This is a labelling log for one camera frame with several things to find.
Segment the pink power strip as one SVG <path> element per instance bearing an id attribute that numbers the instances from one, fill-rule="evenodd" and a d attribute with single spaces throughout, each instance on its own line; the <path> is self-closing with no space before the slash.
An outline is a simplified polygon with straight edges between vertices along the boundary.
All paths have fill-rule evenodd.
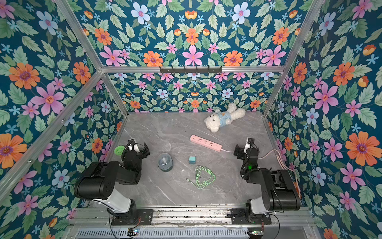
<path id="1" fill-rule="evenodd" d="M 190 137 L 190 141 L 192 143 L 195 143 L 197 145 L 200 145 L 200 146 L 203 146 L 203 147 L 206 147 L 208 149 L 211 149 L 211 150 L 214 150 L 214 151 L 217 151 L 217 152 L 220 152 L 222 151 L 222 145 L 218 144 L 218 143 L 215 143 L 213 141 L 210 141 L 210 140 L 207 140 L 207 139 L 204 139 L 204 138 L 201 138 L 199 136 L 196 136 L 196 135 L 191 135 Z"/>

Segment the teal charger adapter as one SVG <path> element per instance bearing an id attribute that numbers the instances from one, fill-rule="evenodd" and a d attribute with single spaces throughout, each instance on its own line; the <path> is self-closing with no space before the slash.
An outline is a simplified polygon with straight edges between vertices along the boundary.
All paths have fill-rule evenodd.
<path id="1" fill-rule="evenodd" d="M 195 165 L 196 164 L 196 157 L 195 156 L 190 156 L 189 157 L 189 164 L 190 165 Z"/>

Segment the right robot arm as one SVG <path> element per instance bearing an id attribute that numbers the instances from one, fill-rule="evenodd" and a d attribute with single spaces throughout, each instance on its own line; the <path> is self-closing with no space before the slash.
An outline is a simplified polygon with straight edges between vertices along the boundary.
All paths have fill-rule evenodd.
<path id="1" fill-rule="evenodd" d="M 259 166 L 258 161 L 271 153 L 276 154 L 280 169 L 267 169 Z M 233 155 L 242 161 L 241 178 L 248 184 L 259 185 L 261 195 L 247 200 L 244 208 L 231 209 L 227 216 L 231 218 L 232 224 L 240 225 L 247 222 L 249 224 L 264 223 L 269 225 L 271 220 L 268 217 L 271 213 L 284 213 L 300 209 L 298 183 L 292 180 L 291 169 L 285 166 L 278 150 L 273 149 L 266 155 L 260 156 L 260 150 L 255 144 L 255 139 L 248 138 L 244 147 L 236 145 Z"/>

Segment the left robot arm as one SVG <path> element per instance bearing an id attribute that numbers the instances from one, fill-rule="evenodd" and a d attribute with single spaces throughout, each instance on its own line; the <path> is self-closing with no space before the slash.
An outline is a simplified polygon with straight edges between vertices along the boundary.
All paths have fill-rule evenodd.
<path id="1" fill-rule="evenodd" d="M 143 224 L 148 213 L 138 210 L 135 201 L 123 196 L 115 185 L 139 183 L 142 160 L 150 155 L 149 147 L 146 143 L 130 139 L 126 145 L 117 146 L 114 154 L 121 161 L 94 162 L 81 174 L 75 184 L 75 196 L 105 206 L 107 212 L 115 217 L 114 224 Z"/>

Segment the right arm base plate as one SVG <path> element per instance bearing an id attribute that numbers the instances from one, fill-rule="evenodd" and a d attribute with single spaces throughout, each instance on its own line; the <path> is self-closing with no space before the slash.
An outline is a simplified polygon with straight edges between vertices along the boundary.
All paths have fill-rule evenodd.
<path id="1" fill-rule="evenodd" d="M 232 208 L 226 216 L 231 219 L 233 225 L 270 225 L 270 215 L 252 214 L 244 208 Z"/>

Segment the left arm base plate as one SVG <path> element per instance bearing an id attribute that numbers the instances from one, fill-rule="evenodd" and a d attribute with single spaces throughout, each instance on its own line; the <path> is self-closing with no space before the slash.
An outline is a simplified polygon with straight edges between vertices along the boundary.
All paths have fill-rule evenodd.
<path id="1" fill-rule="evenodd" d="M 153 219 L 152 209 L 130 209 L 126 213 L 111 213 L 113 226 L 149 226 Z"/>

